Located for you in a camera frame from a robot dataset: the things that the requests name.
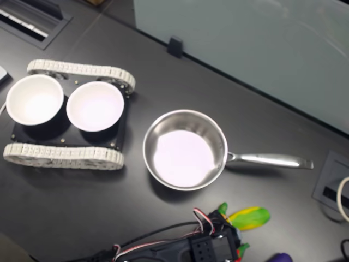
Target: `saucepan handle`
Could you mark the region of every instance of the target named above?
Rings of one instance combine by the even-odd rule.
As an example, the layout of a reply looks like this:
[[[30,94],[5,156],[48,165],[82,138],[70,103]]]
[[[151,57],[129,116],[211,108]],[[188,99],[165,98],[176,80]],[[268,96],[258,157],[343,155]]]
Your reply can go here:
[[[233,154],[228,152],[227,162],[249,162],[264,165],[280,166],[283,168],[313,169],[311,160],[286,154]]]

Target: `white bowl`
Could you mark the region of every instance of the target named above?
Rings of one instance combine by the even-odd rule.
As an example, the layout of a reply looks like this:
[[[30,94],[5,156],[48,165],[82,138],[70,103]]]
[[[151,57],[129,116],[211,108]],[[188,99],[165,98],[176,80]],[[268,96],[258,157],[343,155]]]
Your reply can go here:
[[[68,99],[67,115],[78,129],[102,131],[115,124],[124,110],[124,98],[112,84],[95,81],[76,89]]]
[[[7,94],[6,108],[19,124],[34,126],[52,119],[62,107],[64,93],[48,75],[30,75],[15,83]]]

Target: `pan rim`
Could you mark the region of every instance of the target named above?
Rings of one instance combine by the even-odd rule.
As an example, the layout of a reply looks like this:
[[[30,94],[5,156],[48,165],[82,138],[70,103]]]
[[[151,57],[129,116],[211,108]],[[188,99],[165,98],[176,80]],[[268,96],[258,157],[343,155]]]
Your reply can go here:
[[[167,118],[168,116],[171,116],[171,115],[174,115],[174,114],[178,114],[178,113],[190,113],[190,114],[194,114],[194,115],[197,115],[199,117],[202,117],[203,119],[205,119],[206,121],[210,122],[214,128],[216,129],[216,131],[219,133],[219,135],[222,137],[222,141],[223,141],[223,147],[224,147],[224,156],[223,156],[223,159],[222,159],[222,165],[220,166],[220,168],[217,170],[216,172],[216,175],[214,177],[212,177],[209,181],[207,181],[206,183],[204,184],[201,184],[199,186],[194,186],[194,187],[188,187],[188,188],[185,188],[185,187],[178,187],[178,186],[174,186],[170,183],[167,183],[165,181],[162,181],[157,174],[155,174],[152,170],[152,168],[149,166],[148,164],[148,161],[147,161],[147,158],[146,158],[146,141],[150,135],[150,133],[152,132],[152,130],[165,118]],[[227,162],[227,157],[228,157],[228,144],[227,144],[227,141],[226,141],[226,138],[224,136],[224,133],[223,131],[221,130],[221,128],[219,127],[219,125],[212,119],[210,118],[209,116],[201,113],[201,112],[198,112],[198,111],[195,111],[195,110],[189,110],[189,109],[180,109],[180,110],[174,110],[174,111],[170,111],[168,113],[165,113],[163,115],[161,115],[160,117],[158,117],[152,124],[151,126],[148,128],[147,132],[146,132],[146,135],[144,137],[144,140],[143,140],[143,147],[142,147],[142,151],[143,151],[143,159],[144,159],[144,162],[147,166],[147,169],[148,171],[150,172],[150,174],[158,181],[160,182],[161,184],[163,184],[164,186],[166,187],[169,187],[171,189],[174,189],[174,190],[179,190],[179,191],[194,191],[194,190],[198,190],[198,189],[201,189],[201,188],[204,188],[208,185],[210,185],[211,183],[213,183],[219,176],[220,174],[222,173],[224,167],[225,167],[225,164]]]

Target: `black table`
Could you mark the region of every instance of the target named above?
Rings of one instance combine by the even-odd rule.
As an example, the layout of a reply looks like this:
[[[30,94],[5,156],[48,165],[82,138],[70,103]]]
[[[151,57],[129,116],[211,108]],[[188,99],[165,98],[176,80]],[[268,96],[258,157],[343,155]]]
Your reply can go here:
[[[0,231],[40,261],[88,256],[166,225],[192,221],[193,207],[209,212],[224,201],[229,213],[266,207],[272,219],[243,233],[251,244],[245,261],[265,261],[287,252],[295,261],[333,261],[348,226],[326,218],[311,195],[329,150],[349,157],[349,141],[296,113],[196,64],[76,1],[62,7],[74,19],[41,51],[0,29],[0,64],[26,75],[30,60],[121,67],[136,77],[121,171],[38,169],[0,159]],[[285,153],[311,158],[315,169],[292,170],[234,165],[209,187],[172,192],[148,173],[142,156],[147,128],[160,115],[194,109],[212,117],[237,153]],[[0,118],[0,148],[10,142],[14,122]],[[175,237],[183,228],[157,237]]]

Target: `purple toy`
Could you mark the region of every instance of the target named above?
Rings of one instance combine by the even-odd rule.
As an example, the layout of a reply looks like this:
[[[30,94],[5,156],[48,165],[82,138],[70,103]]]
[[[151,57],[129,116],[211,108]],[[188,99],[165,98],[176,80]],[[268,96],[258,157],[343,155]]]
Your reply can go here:
[[[268,262],[292,262],[292,258],[285,253],[281,253],[273,256]]]

